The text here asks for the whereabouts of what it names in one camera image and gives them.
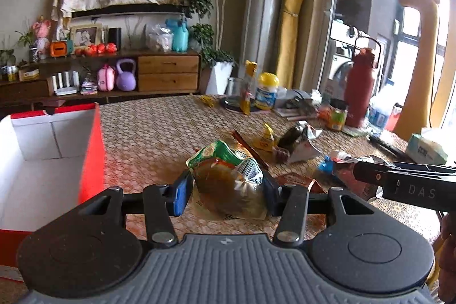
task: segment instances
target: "snack bag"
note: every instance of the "snack bag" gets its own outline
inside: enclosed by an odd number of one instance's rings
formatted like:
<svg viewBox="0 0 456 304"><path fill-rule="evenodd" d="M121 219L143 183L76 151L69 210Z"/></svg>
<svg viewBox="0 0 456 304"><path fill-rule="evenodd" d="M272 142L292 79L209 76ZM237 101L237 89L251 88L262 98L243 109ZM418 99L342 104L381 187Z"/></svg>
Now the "snack bag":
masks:
<svg viewBox="0 0 456 304"><path fill-rule="evenodd" d="M236 154L216 141L187 160L195 178L196 215L216 221L233 218L264 219L263 172L255 159Z"/></svg>
<svg viewBox="0 0 456 304"><path fill-rule="evenodd" d="M245 115L250 115L250 95L252 84L255 81L257 63L245 61L245 85L241 92L240 108Z"/></svg>
<svg viewBox="0 0 456 304"><path fill-rule="evenodd" d="M215 100L210 96L210 95L202 95L200 97L200 100L202 103L204 103L206 106L209 106L210 108L214 107Z"/></svg>
<svg viewBox="0 0 456 304"><path fill-rule="evenodd" d="M263 134L254 139L254 147L259 148L260 150L272 152L272 148L276 144L277 141L274 138L274 131L268 124L264 123Z"/></svg>

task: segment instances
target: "potted plant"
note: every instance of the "potted plant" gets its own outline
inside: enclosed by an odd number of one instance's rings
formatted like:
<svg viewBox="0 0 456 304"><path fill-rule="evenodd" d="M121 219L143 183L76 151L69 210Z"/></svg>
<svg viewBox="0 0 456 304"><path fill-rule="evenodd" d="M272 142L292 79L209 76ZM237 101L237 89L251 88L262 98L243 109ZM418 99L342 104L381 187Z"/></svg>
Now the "potted plant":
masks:
<svg viewBox="0 0 456 304"><path fill-rule="evenodd" d="M199 46L202 59L202 75L200 89L206 94L224 94L227 79L233 71L235 63L231 53L222 50L223 29L225 21L225 5L227 0L215 0L216 32L209 24L201 24L204 16L210 16L214 9L211 0L186 0L190 11L198 15L199 23L192 26L192 38Z"/></svg>
<svg viewBox="0 0 456 304"><path fill-rule="evenodd" d="M38 48L35 45L35 33L31 26L28 26L28 23L25 22L24 31L16 31L20 34L17 45L23 45L24 47L29 47L29 62L38 62Z"/></svg>

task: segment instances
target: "tissue box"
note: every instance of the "tissue box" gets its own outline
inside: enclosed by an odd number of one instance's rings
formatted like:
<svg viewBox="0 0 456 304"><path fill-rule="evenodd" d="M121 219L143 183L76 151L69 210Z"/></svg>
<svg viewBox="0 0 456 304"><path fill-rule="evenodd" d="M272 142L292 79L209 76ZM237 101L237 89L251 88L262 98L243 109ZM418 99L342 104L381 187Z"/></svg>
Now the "tissue box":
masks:
<svg viewBox="0 0 456 304"><path fill-rule="evenodd" d="M405 153L418 164L446 165L448 155L442 147L425 140L420 134L412 134Z"/></svg>
<svg viewBox="0 0 456 304"><path fill-rule="evenodd" d="M14 114L0 138L0 277L20 281L22 240L104 189L99 106Z"/></svg>

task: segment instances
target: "yellow curtain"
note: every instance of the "yellow curtain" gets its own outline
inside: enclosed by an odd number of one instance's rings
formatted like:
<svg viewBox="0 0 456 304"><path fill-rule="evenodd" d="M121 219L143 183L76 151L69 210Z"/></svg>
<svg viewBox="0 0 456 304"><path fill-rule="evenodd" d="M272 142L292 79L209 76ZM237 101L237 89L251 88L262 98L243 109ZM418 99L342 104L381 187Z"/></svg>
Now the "yellow curtain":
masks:
<svg viewBox="0 0 456 304"><path fill-rule="evenodd" d="M298 14L302 0L285 0L280 25L279 56L277 76L280 85L291 88L296 59L298 36Z"/></svg>

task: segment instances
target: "purple kettlebell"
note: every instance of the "purple kettlebell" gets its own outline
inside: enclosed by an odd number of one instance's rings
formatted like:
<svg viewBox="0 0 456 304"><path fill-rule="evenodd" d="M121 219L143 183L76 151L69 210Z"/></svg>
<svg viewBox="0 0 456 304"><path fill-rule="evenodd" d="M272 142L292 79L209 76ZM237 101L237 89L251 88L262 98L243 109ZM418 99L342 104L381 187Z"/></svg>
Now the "purple kettlebell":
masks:
<svg viewBox="0 0 456 304"><path fill-rule="evenodd" d="M120 65L123 63L130 63L133 65L132 71L122 71ZM136 79L135 79L135 71L136 71L136 62L132 59L125 58L117 61L117 72L119 76L117 77L117 87L121 91L129 92L136 88Z"/></svg>

